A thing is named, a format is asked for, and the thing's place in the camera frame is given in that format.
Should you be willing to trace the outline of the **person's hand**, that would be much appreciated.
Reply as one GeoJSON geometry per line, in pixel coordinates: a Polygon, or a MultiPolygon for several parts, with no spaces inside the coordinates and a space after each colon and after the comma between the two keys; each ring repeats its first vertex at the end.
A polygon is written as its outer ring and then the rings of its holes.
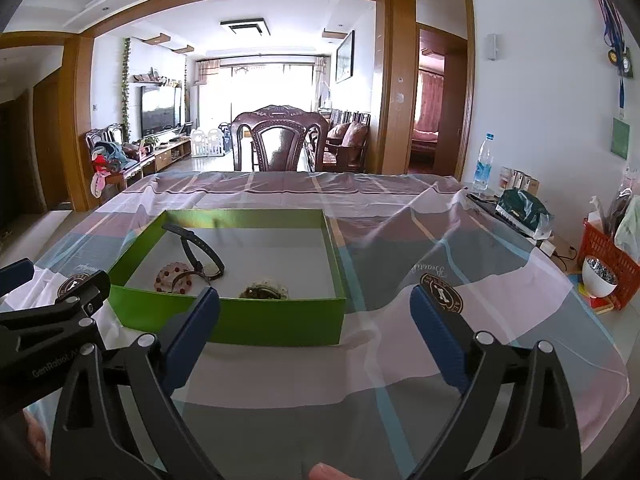
{"type": "Polygon", "coordinates": [[[357,480],[328,464],[315,464],[308,474],[309,480],[357,480]]]}

